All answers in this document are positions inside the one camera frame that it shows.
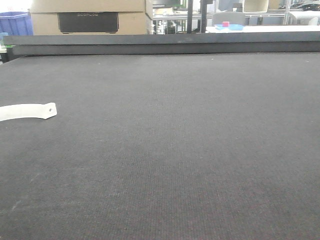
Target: gray fabric mat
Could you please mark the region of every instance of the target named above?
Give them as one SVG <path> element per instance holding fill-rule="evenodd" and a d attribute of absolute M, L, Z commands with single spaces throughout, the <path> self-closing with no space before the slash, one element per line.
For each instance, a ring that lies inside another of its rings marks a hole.
<path fill-rule="evenodd" d="M 0 66 L 1 240 L 320 239 L 319 53 Z"/>

